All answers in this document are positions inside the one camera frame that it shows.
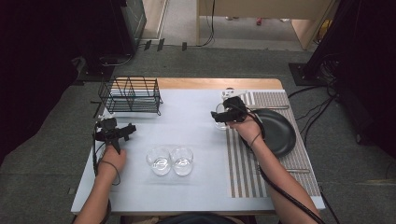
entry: glass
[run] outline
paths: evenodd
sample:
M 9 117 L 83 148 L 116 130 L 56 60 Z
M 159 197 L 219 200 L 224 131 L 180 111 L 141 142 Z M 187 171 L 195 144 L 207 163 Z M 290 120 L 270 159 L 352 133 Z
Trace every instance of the glass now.
M 171 170 L 171 160 L 167 147 L 151 149 L 147 154 L 146 160 L 156 175 L 166 175 Z
M 188 147 L 176 147 L 171 152 L 174 171 L 178 175 L 188 175 L 192 170 L 193 153 Z
M 225 112 L 225 108 L 224 108 L 223 103 L 218 104 L 218 106 L 216 106 L 216 113 L 219 114 L 219 113 L 224 113 L 224 112 Z M 215 126 L 216 126 L 217 129 L 223 130 L 223 131 L 230 128 L 230 127 L 229 127 L 226 123 L 224 123 L 224 122 L 215 122 Z

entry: wrist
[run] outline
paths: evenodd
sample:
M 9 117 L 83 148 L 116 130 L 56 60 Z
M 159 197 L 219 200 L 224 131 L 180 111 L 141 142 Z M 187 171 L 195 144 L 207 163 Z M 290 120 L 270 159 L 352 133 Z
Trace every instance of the wrist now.
M 265 144 L 264 140 L 262 140 L 262 138 L 260 137 L 258 137 L 254 142 L 252 142 L 250 147 L 253 149 L 253 151 L 257 151 L 257 150 L 271 151 L 270 148 Z
M 111 164 L 101 161 L 99 163 L 98 175 L 95 181 L 111 185 L 117 176 L 117 170 Z

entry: person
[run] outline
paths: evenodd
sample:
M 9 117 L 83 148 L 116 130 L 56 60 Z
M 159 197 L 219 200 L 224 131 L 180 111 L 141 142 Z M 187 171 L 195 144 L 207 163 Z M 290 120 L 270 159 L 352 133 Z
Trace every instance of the person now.
M 249 143 L 260 167 L 268 178 L 285 190 L 289 195 L 302 203 L 305 207 L 319 216 L 318 210 L 309 197 L 305 189 L 294 179 L 292 175 L 283 167 L 276 156 L 268 148 L 262 138 L 257 137 L 261 134 L 259 125 L 250 116 L 243 122 L 228 122 L 232 129 L 236 129 L 238 133 Z M 121 150 L 120 155 L 112 146 L 106 147 L 105 155 L 98 165 L 98 175 L 94 180 L 92 191 L 87 201 L 84 203 L 75 223 L 100 223 L 106 215 L 106 207 L 111 184 L 115 181 L 118 172 L 120 172 L 125 164 L 126 152 Z M 272 202 L 276 213 L 283 224 L 288 223 L 316 223 L 309 215 L 300 208 L 295 206 L 284 196 L 278 193 L 272 187 L 269 188 Z M 169 217 L 161 223 L 235 223 L 228 218 L 220 217 L 213 214 L 182 215 L 177 217 Z

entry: hand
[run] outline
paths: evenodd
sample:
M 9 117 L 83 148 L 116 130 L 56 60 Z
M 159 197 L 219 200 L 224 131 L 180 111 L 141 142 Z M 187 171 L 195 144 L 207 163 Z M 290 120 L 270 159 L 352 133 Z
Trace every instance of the hand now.
M 251 145 L 254 138 L 261 132 L 259 125 L 251 116 L 247 116 L 243 122 L 230 121 L 227 124 L 230 128 L 236 129 L 249 145 Z
M 106 146 L 105 154 L 101 161 L 105 162 L 99 162 L 98 175 L 107 177 L 107 180 L 112 183 L 113 180 L 116 178 L 117 173 L 121 172 L 125 165 L 126 151 L 125 149 L 122 149 L 119 155 L 119 153 L 113 146 L 108 145 Z

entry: wire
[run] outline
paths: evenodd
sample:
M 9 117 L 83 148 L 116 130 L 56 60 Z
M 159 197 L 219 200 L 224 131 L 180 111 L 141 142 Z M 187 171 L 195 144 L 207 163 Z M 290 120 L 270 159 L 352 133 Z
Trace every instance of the wire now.
M 291 98 L 293 95 L 295 95 L 295 94 L 297 94 L 297 93 L 300 93 L 300 92 L 303 92 L 303 91 L 310 91 L 310 90 L 313 90 L 313 89 L 316 89 L 316 88 L 319 88 L 319 87 L 324 87 L 324 86 L 307 87 L 307 88 L 304 88 L 304 89 L 302 89 L 302 90 L 295 91 L 295 92 L 291 93 L 291 94 L 288 96 L 288 98 Z
M 338 219 L 337 215 L 332 210 L 332 207 L 330 206 L 329 202 L 327 201 L 326 197 L 324 196 L 324 193 L 323 193 L 322 190 L 320 190 L 320 195 L 322 196 L 323 202 L 327 205 L 327 207 L 329 208 L 330 212 L 332 213 L 332 217 L 334 217 L 335 222 L 337 224 L 340 224 L 340 220 Z
M 110 218 L 110 214 L 111 214 L 111 201 L 110 199 L 108 199 L 106 215 L 103 218 L 103 220 L 100 222 L 100 224 L 106 224 L 108 219 Z
M 305 135 L 304 135 L 304 146 L 305 147 L 306 147 L 306 139 L 307 139 L 307 136 L 308 136 L 309 129 L 315 123 L 315 121 L 317 121 L 318 118 L 324 113 L 324 111 L 326 111 L 327 107 L 330 105 L 330 103 L 332 102 L 333 99 L 334 99 L 334 97 L 330 98 L 329 102 L 325 105 L 323 110 L 315 117 L 314 120 L 312 120 L 312 122 L 308 125 L 308 128 L 306 128 Z
M 119 178 L 119 182 L 118 182 L 117 184 L 112 184 L 112 185 L 114 185 L 114 186 L 119 185 L 119 184 L 121 183 L 121 178 L 120 178 L 120 173 L 119 173 L 119 170 L 117 169 L 117 167 L 116 167 L 113 163 L 111 163 L 111 162 L 109 162 L 109 161 L 104 161 L 104 160 L 100 159 L 98 163 L 100 163 L 100 162 L 109 164 L 109 165 L 111 165 L 111 166 L 116 170 L 116 172 L 117 172 L 117 177 Z
M 327 104 L 327 103 L 329 102 L 329 100 L 330 100 L 330 98 L 327 99 L 327 100 L 325 100 L 325 101 L 320 105 L 319 111 L 316 112 L 315 114 L 313 114 L 311 117 L 309 117 L 309 119 L 308 119 L 308 121 L 306 122 L 305 126 L 300 130 L 300 134 L 305 130 L 305 128 L 306 128 L 306 126 L 308 125 L 309 121 L 310 121 L 315 115 L 317 115 L 317 114 L 320 113 L 321 108 L 322 108 L 325 104 Z
M 98 149 L 96 149 L 96 151 L 95 151 L 95 154 L 97 154 L 98 153 L 98 151 L 99 151 L 99 149 L 104 145 L 105 143 L 103 143 L 102 145 L 100 145 L 99 146 L 99 148 Z
M 214 40 L 214 35 L 215 35 L 215 28 L 213 26 L 213 17 L 215 15 L 215 7 L 216 7 L 216 0 L 213 0 L 213 6 L 212 6 L 212 23 L 211 23 L 211 29 L 210 29 L 210 36 L 209 38 L 206 40 L 206 42 L 203 45 L 196 45 L 196 47 L 204 47 L 206 45 L 208 45 L 210 42 L 212 42 L 212 40 Z
M 253 138 L 253 141 L 251 141 L 251 143 L 250 143 L 250 145 L 249 145 L 250 148 L 251 148 L 251 146 L 253 146 L 254 141 L 256 141 L 256 139 L 257 139 L 260 135 L 262 135 L 262 132 L 259 132 L 259 133 L 256 135 L 256 137 Z
M 96 118 L 96 116 L 98 115 L 100 106 L 102 105 L 101 101 L 90 101 L 91 104 L 98 104 L 98 106 L 96 107 L 95 113 L 93 114 L 92 118 Z
M 102 63 L 102 66 L 121 66 L 121 65 L 125 65 L 126 63 L 131 61 L 131 59 L 134 57 L 133 54 L 127 54 L 126 56 L 129 56 L 129 58 L 123 63 Z
M 314 108 L 312 108 L 312 109 L 310 109 L 305 115 L 303 115 L 303 116 L 301 116 L 301 117 L 299 117 L 299 118 L 297 118 L 296 120 L 300 120 L 300 119 L 303 119 L 303 118 L 305 118 L 306 116 L 308 116 L 308 114 L 311 112 L 311 111 L 313 111 L 314 109 L 316 109 L 316 108 L 318 108 L 318 107 L 320 107 L 321 105 L 323 105 L 326 101 L 324 101 L 323 103 L 321 103 L 320 105 L 316 105 Z
M 231 107 L 240 110 L 244 113 L 246 113 L 247 116 L 250 116 L 253 118 L 253 120 L 259 125 L 259 127 L 263 127 L 262 123 L 253 115 L 249 114 L 248 112 L 240 109 L 238 106 L 236 105 L 232 105 L 229 104 Z M 282 196 L 284 196 L 287 200 L 289 200 L 291 203 L 293 203 L 294 205 L 296 205 L 298 208 L 300 208 L 303 212 L 305 212 L 307 215 L 309 215 L 312 219 L 314 219 L 317 223 L 319 224 L 324 224 L 324 221 L 322 219 L 320 219 L 320 217 L 318 217 L 315 213 L 313 213 L 309 208 L 307 208 L 305 205 L 303 205 L 302 203 L 300 203 L 298 200 L 296 200 L 295 198 L 293 198 L 291 195 L 289 195 L 285 190 L 281 189 L 279 186 L 277 186 L 274 182 L 272 182 L 268 176 L 265 175 L 264 171 L 262 170 L 262 168 L 260 167 L 260 173 L 262 175 L 262 178 L 271 186 L 273 187 L 273 189 L 275 189 L 278 193 L 280 193 Z
M 99 127 L 99 124 L 96 122 L 93 126 L 93 134 L 92 134 L 92 163 L 93 163 L 93 171 L 95 176 L 98 175 L 98 163 L 95 151 L 95 141 L 96 141 L 96 129 Z
M 335 83 L 335 81 L 336 81 L 337 79 L 336 78 L 334 78 L 328 85 L 327 85 L 327 94 L 329 95 L 329 96 L 331 96 L 331 97 L 336 97 L 337 95 L 338 95 L 338 92 L 335 90 L 335 88 L 334 88 L 334 86 L 333 86 L 333 84 Z
M 268 176 L 265 174 L 265 172 L 262 170 L 260 167 L 260 174 L 262 175 L 262 178 L 278 193 L 280 193 L 283 197 L 288 199 L 291 203 L 296 205 L 298 208 L 303 210 L 307 215 L 309 215 L 312 219 L 314 219 L 317 223 L 319 224 L 324 224 L 325 222 L 318 217 L 314 212 L 312 212 L 309 208 L 307 208 L 305 205 L 300 203 L 297 199 L 293 198 L 291 195 L 289 195 L 285 190 L 280 188 L 278 185 L 276 185 L 274 182 L 272 182 Z

